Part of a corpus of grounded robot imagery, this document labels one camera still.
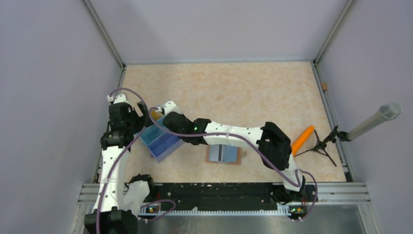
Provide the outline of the light blue card box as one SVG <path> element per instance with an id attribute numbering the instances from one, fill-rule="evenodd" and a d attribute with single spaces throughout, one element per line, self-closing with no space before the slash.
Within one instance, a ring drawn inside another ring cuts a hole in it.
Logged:
<path id="1" fill-rule="evenodd" d="M 153 143 L 155 140 L 166 134 L 163 125 L 163 120 L 165 117 L 161 117 L 156 121 L 158 125 L 161 127 L 159 128 L 157 125 L 152 123 L 151 126 L 147 127 L 141 134 L 140 139 L 145 146 L 149 146 L 151 143 Z"/>

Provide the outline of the purple blue card box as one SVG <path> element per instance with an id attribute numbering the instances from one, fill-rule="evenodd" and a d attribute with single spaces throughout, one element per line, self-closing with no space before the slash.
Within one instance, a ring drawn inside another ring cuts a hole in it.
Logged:
<path id="1" fill-rule="evenodd" d="M 152 157 L 160 163 L 183 144 L 184 142 L 178 136 L 163 134 L 151 142 L 148 145 L 148 149 Z"/>

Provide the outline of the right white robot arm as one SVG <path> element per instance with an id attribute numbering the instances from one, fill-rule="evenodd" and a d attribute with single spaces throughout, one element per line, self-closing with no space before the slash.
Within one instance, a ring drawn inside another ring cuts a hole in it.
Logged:
<path id="1" fill-rule="evenodd" d="M 162 124 L 168 133 L 175 134 L 186 143 L 253 149 L 264 166 L 282 177 L 290 200 L 298 201 L 305 195 L 304 177 L 294 161 L 291 140 L 275 123 L 267 121 L 262 127 L 239 127 L 206 118 L 191 121 L 171 100 L 155 110 L 164 115 Z"/>

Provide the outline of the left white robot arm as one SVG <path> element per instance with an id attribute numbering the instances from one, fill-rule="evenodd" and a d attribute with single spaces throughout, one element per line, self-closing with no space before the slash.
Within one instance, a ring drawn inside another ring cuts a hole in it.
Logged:
<path id="1" fill-rule="evenodd" d="M 132 182 L 132 191 L 124 192 L 131 146 L 147 126 L 148 110 L 144 103 L 138 103 L 140 116 L 124 93 L 109 95 L 107 99 L 109 121 L 100 139 L 99 190 L 92 212 L 84 217 L 84 226 L 91 234 L 135 234 L 140 205 L 156 196 L 156 188 L 147 179 Z"/>

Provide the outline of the yellow credit card stack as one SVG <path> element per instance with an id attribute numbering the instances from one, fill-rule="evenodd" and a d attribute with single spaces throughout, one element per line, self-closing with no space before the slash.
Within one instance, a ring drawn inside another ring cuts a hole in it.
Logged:
<path id="1" fill-rule="evenodd" d="M 155 121 L 157 121 L 157 120 L 159 120 L 163 117 L 163 114 L 161 112 L 157 111 L 157 110 L 152 110 L 151 111 L 151 116 L 153 117 L 153 119 Z"/>

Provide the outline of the orange carrot toy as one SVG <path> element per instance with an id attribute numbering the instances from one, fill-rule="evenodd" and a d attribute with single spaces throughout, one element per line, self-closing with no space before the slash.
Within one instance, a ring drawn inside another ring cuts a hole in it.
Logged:
<path id="1" fill-rule="evenodd" d="M 302 145 L 307 141 L 307 139 L 311 136 L 311 134 L 314 132 L 315 127 L 314 126 L 309 126 L 307 127 L 301 135 L 292 143 L 292 155 L 296 156 L 298 150 L 302 147 Z"/>

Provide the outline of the black microphone tripod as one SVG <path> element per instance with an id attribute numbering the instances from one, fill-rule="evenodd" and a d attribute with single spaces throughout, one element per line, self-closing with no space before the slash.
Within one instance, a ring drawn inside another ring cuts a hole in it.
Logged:
<path id="1" fill-rule="evenodd" d="M 326 151 L 327 143 L 329 143 L 329 142 L 336 143 L 337 139 L 339 139 L 340 141 L 348 142 L 347 137 L 346 137 L 347 132 L 339 131 L 338 130 L 338 125 L 336 125 L 324 140 L 320 140 L 316 129 L 314 130 L 313 133 L 315 134 L 316 139 L 317 139 L 317 142 L 316 142 L 315 146 L 313 148 L 305 150 L 301 153 L 297 153 L 296 156 L 303 155 L 307 152 L 316 152 L 316 153 L 318 153 L 322 156 L 327 157 L 332 162 L 332 164 L 335 167 L 337 167 L 338 165 L 334 162 L 334 160 L 331 158 L 331 156 Z"/>

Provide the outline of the small tan block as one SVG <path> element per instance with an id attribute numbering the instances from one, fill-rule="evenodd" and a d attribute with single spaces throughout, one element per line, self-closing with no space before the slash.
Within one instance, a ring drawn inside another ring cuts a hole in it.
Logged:
<path id="1" fill-rule="evenodd" d="M 320 85 L 321 85 L 321 88 L 322 88 L 322 91 L 327 91 L 328 90 L 328 85 L 327 85 L 327 83 L 326 82 L 321 82 L 320 83 Z"/>

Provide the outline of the silver microphone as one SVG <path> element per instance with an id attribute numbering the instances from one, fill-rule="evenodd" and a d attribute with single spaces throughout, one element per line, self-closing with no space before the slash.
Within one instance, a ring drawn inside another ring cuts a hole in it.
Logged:
<path id="1" fill-rule="evenodd" d="M 391 102 L 382 105 L 376 113 L 347 133 L 347 141 L 358 138 L 384 122 L 396 119 L 401 113 L 402 106 L 398 103 Z"/>

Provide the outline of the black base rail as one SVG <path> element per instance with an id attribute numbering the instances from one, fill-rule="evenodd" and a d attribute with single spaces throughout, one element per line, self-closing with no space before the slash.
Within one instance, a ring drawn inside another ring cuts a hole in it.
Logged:
<path id="1" fill-rule="evenodd" d="M 310 205 L 318 201 L 314 185 L 298 192 L 281 183 L 162 183 L 150 187 L 145 202 L 161 201 L 161 210 L 237 212 L 275 211 L 282 205 Z"/>

